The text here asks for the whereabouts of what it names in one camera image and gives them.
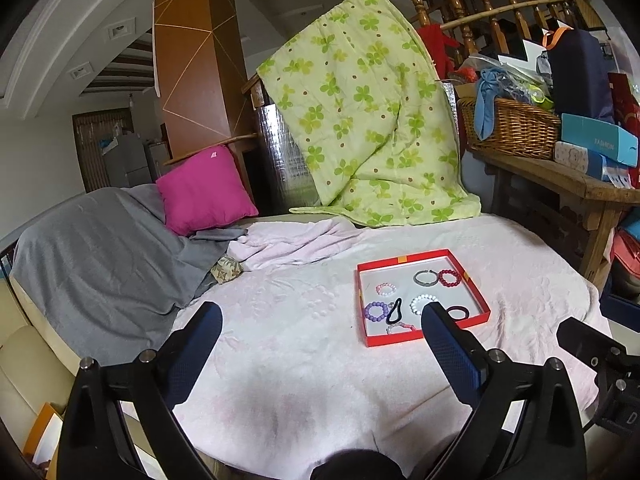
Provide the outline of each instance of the metal screw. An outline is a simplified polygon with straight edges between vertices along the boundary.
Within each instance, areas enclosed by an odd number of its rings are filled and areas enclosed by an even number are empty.
[[[507,354],[505,354],[499,348],[491,348],[491,350],[489,350],[487,353],[489,354],[489,358],[491,359],[491,361],[501,363],[507,360]]]
[[[564,368],[562,361],[557,357],[551,357],[548,362],[554,370],[562,370]]]
[[[151,348],[149,348],[148,350],[143,350],[142,352],[140,352],[140,355],[138,356],[138,359],[140,359],[140,361],[142,361],[143,363],[150,363],[155,358],[156,358],[156,351]]]
[[[80,369],[81,370],[88,370],[89,368],[91,368],[94,365],[95,361],[94,358],[92,357],[83,357],[82,359],[80,359]]]

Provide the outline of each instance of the gray bracelet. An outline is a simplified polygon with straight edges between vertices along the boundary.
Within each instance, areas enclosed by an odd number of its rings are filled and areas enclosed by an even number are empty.
[[[433,275],[434,275],[434,280],[433,280],[432,282],[421,282],[421,281],[418,279],[418,276],[419,276],[420,274],[424,274],[424,273],[426,273],[426,272],[430,272],[431,274],[433,274]],[[435,270],[431,270],[431,269],[429,269],[429,270],[419,270],[418,272],[416,272],[416,273],[414,274],[414,282],[415,282],[415,283],[417,283],[418,285],[421,285],[421,286],[433,286],[433,285],[435,285],[436,283],[438,283],[438,273],[437,273],[437,272],[435,272]]]

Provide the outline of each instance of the wicker basket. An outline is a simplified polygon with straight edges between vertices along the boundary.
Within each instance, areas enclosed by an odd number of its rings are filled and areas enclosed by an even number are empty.
[[[511,99],[495,99],[494,132],[480,140],[474,129],[476,100],[462,98],[458,109],[465,121],[466,137],[472,150],[500,152],[507,155],[547,158],[554,156],[559,140],[560,119],[537,106]]]

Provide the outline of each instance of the magenta cushion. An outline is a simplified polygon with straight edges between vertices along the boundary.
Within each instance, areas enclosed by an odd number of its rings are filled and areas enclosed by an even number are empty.
[[[225,146],[202,150],[156,184],[164,201],[166,226],[181,236],[258,214]]]

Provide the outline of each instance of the green fabric with clover print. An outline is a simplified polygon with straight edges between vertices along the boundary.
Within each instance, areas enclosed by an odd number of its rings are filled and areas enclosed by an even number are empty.
[[[463,189],[448,101],[422,40],[388,0],[345,0],[258,68],[322,205],[369,226],[480,213]]]

